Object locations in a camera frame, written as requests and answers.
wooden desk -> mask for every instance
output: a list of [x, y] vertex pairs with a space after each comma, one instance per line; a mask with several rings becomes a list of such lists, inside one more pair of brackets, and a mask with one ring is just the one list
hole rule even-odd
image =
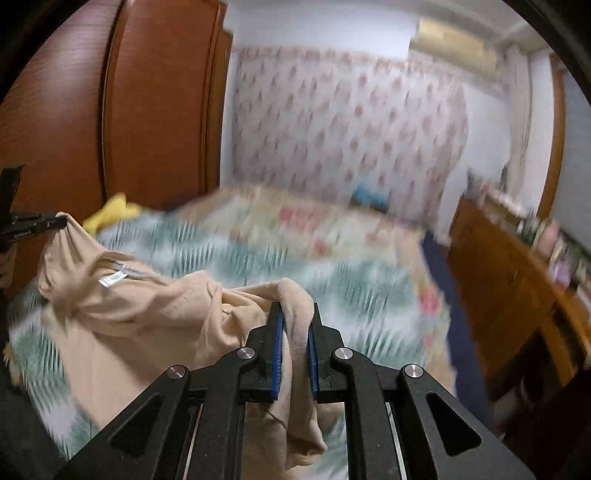
[[451, 235], [449, 265], [487, 381], [506, 376], [513, 360], [538, 336], [560, 384], [569, 383], [591, 359], [589, 315], [578, 299], [553, 284], [546, 264], [474, 202], [460, 200]]

green leaf pattern bedding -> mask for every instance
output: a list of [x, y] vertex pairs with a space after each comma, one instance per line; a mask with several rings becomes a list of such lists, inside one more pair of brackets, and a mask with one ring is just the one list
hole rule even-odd
[[[425, 365], [451, 390], [449, 313], [422, 263], [421, 232], [396, 227], [389, 239], [397, 240], [380, 244], [375, 225], [383, 219], [314, 204], [315, 218], [309, 202], [298, 202], [251, 190], [199, 226], [184, 221], [183, 211], [147, 213], [96, 239], [176, 278], [208, 270], [227, 287], [292, 278], [318, 302], [323, 323], [339, 329], [345, 345], [389, 367]], [[294, 215], [295, 226], [284, 228]], [[418, 257], [409, 258], [409, 252]], [[11, 348], [35, 409], [60, 453], [70, 458], [97, 428], [76, 405], [59, 353], [44, 333], [42, 306], [34, 283], [11, 303]], [[347, 478], [344, 419], [325, 440], [329, 450], [305, 468], [305, 477]]]

yellow plush toy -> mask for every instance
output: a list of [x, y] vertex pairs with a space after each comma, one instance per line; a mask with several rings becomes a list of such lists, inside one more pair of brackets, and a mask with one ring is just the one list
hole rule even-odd
[[141, 214], [142, 207], [135, 203], [127, 203], [125, 193], [119, 192], [113, 195], [104, 207], [82, 223], [82, 227], [91, 235], [122, 219], [136, 218]]

floral wallpaper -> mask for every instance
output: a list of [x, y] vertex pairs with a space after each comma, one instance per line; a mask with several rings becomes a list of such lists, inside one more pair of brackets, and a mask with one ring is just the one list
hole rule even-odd
[[380, 196], [435, 226], [467, 138], [464, 91], [421, 61], [310, 48], [242, 48], [233, 173], [333, 203]]

ceiling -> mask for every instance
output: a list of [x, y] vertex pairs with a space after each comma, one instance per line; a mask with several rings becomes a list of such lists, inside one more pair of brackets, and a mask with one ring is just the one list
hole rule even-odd
[[[229, 0], [240, 7], [270, 7], [308, 4], [318, 0]], [[340, 0], [373, 3], [425, 15], [464, 28], [502, 48], [517, 43], [526, 52], [546, 48], [547, 44], [509, 5], [502, 0]]]

